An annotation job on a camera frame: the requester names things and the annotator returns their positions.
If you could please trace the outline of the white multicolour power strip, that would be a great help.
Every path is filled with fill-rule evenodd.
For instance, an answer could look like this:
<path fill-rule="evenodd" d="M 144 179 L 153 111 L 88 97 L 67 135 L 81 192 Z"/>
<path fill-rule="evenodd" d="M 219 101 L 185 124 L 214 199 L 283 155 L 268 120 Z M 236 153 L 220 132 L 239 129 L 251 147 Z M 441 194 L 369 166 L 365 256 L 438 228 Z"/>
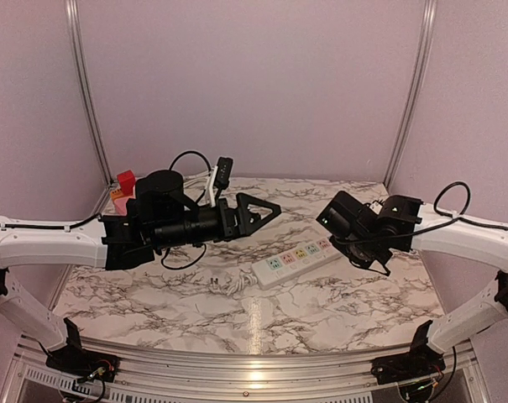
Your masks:
<path fill-rule="evenodd" d="M 332 263 L 341 256 L 329 239 L 322 237 L 253 263 L 251 270 L 259 288 L 268 290 Z"/>

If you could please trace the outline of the pink triangular power strip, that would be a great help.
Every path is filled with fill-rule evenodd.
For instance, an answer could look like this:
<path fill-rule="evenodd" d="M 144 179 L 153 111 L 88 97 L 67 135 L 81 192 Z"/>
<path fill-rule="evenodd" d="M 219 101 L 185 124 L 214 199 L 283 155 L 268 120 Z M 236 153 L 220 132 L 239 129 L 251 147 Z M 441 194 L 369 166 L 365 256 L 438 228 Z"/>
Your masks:
<path fill-rule="evenodd" d="M 120 216 L 126 216 L 127 215 L 127 203 L 130 200 L 129 197 L 119 197 L 116 199 L 113 199 L 113 206 L 115 209 L 115 212 Z"/>

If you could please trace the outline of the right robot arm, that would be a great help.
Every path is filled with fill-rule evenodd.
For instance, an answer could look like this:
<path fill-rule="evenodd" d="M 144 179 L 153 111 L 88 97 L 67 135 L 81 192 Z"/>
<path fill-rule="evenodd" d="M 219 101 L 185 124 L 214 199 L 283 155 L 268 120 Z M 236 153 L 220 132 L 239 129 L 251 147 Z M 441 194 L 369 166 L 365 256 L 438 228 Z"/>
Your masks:
<path fill-rule="evenodd" d="M 381 385 L 445 369 L 444 354 L 460 342 L 508 318 L 508 223 L 449 212 L 436 202 L 388 197 L 374 211 L 340 191 L 317 216 L 332 246 L 349 262 L 382 275 L 394 251 L 436 252 L 495 267 L 496 277 L 457 309 L 419 326 L 408 352 L 374 359 L 371 373 Z"/>

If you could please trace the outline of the orange power strip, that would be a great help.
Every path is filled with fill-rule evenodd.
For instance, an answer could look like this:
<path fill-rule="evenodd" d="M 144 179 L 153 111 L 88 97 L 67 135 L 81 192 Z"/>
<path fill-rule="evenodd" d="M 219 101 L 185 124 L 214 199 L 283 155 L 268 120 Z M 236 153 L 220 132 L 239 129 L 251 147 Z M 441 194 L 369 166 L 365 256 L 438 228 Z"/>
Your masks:
<path fill-rule="evenodd" d="M 113 201 L 114 201 L 114 200 L 116 200 L 116 199 L 118 199 L 118 198 L 123 198 L 123 197 L 125 197 L 125 196 L 126 196 L 126 195 L 123 193 L 123 191 L 122 191 L 120 188 L 118 188 L 118 189 L 113 190 L 113 191 L 111 191 L 111 192 L 110 192 L 110 198 L 111 198 Z"/>

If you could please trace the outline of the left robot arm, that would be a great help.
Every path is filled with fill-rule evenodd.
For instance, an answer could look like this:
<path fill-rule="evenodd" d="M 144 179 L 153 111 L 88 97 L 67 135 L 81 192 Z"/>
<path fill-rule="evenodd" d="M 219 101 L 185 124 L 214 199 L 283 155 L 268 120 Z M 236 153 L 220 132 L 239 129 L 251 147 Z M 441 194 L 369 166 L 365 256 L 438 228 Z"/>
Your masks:
<path fill-rule="evenodd" d="M 183 176 L 169 168 L 134 184 L 123 216 L 95 214 L 80 222 L 31 222 L 0 216 L 0 314 L 38 341 L 52 369 L 111 382 L 118 357 L 83 348 L 78 327 L 28 293 L 10 274 L 26 265 L 78 265 L 130 270 L 167 256 L 174 247 L 205 248 L 257 232 L 280 206 L 239 192 L 235 207 L 220 196 L 233 161 L 222 157 L 208 170 L 206 203 L 185 193 Z"/>

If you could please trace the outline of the red cube socket adapter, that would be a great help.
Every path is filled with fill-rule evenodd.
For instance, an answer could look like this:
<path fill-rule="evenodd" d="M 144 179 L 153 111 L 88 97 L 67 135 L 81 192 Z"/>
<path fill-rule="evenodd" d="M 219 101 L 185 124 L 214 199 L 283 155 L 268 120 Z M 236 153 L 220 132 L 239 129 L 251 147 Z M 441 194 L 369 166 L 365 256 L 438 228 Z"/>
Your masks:
<path fill-rule="evenodd" d="M 119 188 L 124 196 L 132 196 L 134 193 L 134 187 L 136 183 L 136 177 L 131 170 L 126 170 L 117 174 L 116 179 L 119 184 Z"/>

